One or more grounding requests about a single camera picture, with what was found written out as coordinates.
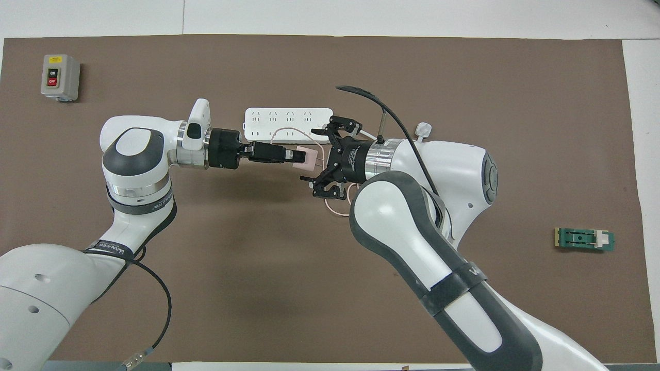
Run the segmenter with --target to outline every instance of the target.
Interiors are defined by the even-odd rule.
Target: power strip
[[[312,137],[318,143],[328,143],[327,137],[312,134],[312,129],[321,129],[330,122],[330,108],[248,108],[243,122],[244,137],[247,141],[270,143],[273,133],[282,127],[295,127]],[[284,129],[275,134],[273,143],[310,144],[314,143],[301,133]]]

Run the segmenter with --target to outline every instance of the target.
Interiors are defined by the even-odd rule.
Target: brown mat
[[[81,95],[40,95],[42,58],[82,64]],[[215,127],[248,107],[330,107],[375,133],[375,92],[412,130],[490,151],[494,206],[461,252],[514,304],[603,362],[655,362],[621,43],[610,40],[140,36],[5,41],[0,83],[0,253],[82,249],[112,222],[98,134],[111,116],[186,119],[198,97]],[[392,124],[386,135],[400,137]],[[179,213],[145,263],[174,297],[151,361],[464,362],[394,268],[358,245],[299,171],[172,169]],[[343,205],[338,209],[346,210]],[[553,247],[553,228],[602,228],[612,253]],[[130,269],[53,359],[122,360],[152,343],[158,285]]]

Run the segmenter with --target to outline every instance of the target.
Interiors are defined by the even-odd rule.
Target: green terminal block
[[[597,229],[555,228],[554,245],[611,252],[614,251],[614,233]]]

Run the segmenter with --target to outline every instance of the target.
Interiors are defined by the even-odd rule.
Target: screw hole
[[[39,282],[43,282],[43,283],[49,283],[50,282],[50,278],[47,275],[36,274],[36,275],[34,275],[34,278]]]
[[[11,370],[13,365],[6,358],[0,358],[0,370]]]

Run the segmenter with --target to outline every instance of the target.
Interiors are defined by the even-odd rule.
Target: white power strip
[[[312,134],[312,129],[321,129],[332,116],[330,108],[248,108],[243,122],[244,137],[247,141],[270,143],[273,133],[282,127],[295,127],[312,137],[318,143],[328,143],[328,138]],[[275,134],[273,143],[309,144],[314,143],[301,133],[284,129]]]

